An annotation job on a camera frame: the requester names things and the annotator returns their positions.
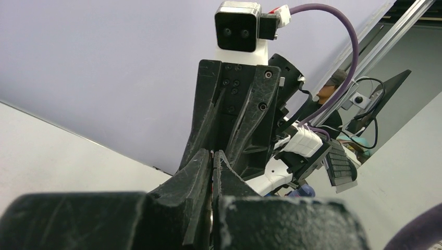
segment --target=person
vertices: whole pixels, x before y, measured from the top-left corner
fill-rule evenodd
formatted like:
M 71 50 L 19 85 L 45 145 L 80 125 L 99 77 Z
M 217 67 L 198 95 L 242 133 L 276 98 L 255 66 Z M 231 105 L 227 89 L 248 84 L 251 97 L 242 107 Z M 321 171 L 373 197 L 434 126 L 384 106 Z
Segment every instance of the person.
M 299 121 L 307 118 L 309 115 L 313 114 L 333 95 L 333 93 L 338 89 L 339 86 L 347 78 L 347 73 L 342 69 L 338 69 L 333 73 L 330 79 L 325 83 L 322 89 L 316 95 L 318 97 L 317 102 L 311 102 L 302 112 Z M 328 132 L 330 138 L 336 139 L 340 132 L 336 131 L 339 126 L 342 126 L 341 115 L 337 110 L 333 111 L 332 114 L 324 121 L 324 123 L 319 127 Z

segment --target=black shirt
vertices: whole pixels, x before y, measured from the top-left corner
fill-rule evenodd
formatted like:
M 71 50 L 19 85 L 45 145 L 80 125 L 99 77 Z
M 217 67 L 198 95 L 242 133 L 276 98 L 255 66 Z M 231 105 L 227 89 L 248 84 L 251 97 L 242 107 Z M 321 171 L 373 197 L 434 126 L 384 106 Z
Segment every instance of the black shirt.
M 303 109 L 302 114 L 298 118 L 299 121 L 304 120 L 307 118 L 307 116 L 313 114 L 315 111 L 317 111 L 319 108 L 321 108 L 321 104 L 318 102 L 310 102 L 310 104 Z M 327 120 L 324 121 L 323 125 L 338 129 L 339 126 L 342 126 L 342 119 L 341 115 L 339 115 L 339 112 L 337 110 L 333 111 L 333 113 L 327 118 Z M 321 127 L 321 129 L 328 132 L 330 135 L 330 138 L 336 139 L 340 132 L 335 131 L 333 129 L 329 129 L 327 127 Z

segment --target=camera housing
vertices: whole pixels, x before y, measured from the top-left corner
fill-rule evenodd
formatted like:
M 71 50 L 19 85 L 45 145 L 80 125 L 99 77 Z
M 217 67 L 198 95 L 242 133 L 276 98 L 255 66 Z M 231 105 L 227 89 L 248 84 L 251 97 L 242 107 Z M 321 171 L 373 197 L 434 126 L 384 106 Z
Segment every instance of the camera housing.
M 215 14 L 218 47 L 229 51 L 255 51 L 260 15 L 258 3 L 223 2 Z

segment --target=ceiling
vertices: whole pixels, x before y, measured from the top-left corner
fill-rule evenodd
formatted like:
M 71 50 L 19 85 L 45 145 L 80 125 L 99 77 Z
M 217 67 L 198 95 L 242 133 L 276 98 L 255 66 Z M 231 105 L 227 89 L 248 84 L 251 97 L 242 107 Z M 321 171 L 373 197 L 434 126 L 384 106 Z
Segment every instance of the ceiling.
M 381 19 L 381 22 L 396 23 L 413 3 L 414 0 L 397 0 L 393 7 Z M 442 0 L 435 0 L 434 4 L 416 24 L 442 27 Z

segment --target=camera lens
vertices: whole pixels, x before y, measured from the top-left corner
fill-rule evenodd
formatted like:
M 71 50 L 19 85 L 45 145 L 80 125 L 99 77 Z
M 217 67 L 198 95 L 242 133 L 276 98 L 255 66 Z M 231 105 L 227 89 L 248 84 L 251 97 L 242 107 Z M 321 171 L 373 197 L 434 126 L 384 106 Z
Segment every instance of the camera lens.
M 230 36 L 232 35 L 232 31 L 229 28 L 224 29 L 224 36 Z
M 241 36 L 242 36 L 242 38 L 248 38 L 249 35 L 250 35 L 250 33 L 249 33 L 248 30 L 242 30 L 242 31 L 241 31 Z

